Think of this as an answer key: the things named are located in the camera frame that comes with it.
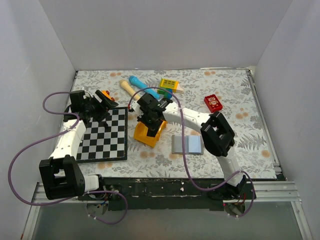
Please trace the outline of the grey card holder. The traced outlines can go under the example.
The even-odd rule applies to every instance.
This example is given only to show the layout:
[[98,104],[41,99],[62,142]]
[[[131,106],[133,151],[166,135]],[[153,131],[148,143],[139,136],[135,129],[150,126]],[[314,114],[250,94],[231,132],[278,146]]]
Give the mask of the grey card holder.
[[[182,154],[182,136],[172,135],[171,136],[171,153],[172,154]],[[202,138],[199,135],[186,135],[184,137],[185,143],[185,154],[186,155],[203,155],[204,154],[204,144]]]

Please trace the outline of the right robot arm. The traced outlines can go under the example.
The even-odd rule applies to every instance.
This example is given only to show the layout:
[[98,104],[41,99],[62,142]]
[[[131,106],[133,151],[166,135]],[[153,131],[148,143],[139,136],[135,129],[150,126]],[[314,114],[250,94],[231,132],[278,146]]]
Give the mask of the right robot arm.
[[205,149],[215,156],[223,172],[224,181],[216,186],[203,188],[194,181],[200,191],[213,192],[224,199],[237,199],[245,192],[249,175],[241,170],[235,157],[235,133],[219,111],[202,113],[182,107],[179,100],[157,100],[145,93],[139,100],[129,103],[131,112],[137,113],[137,121],[146,129],[146,136],[155,138],[164,122],[177,123],[201,134]]

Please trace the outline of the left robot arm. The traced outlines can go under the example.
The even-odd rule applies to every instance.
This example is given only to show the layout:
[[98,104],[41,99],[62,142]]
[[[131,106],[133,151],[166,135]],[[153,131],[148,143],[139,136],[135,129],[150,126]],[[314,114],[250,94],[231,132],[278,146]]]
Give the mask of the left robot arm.
[[39,171],[49,200],[79,197],[89,192],[95,200],[106,196],[106,187],[99,174],[83,175],[76,157],[82,137],[91,120],[102,122],[109,110],[118,106],[108,91],[72,91],[70,104],[63,112],[61,135],[48,159],[40,161]]

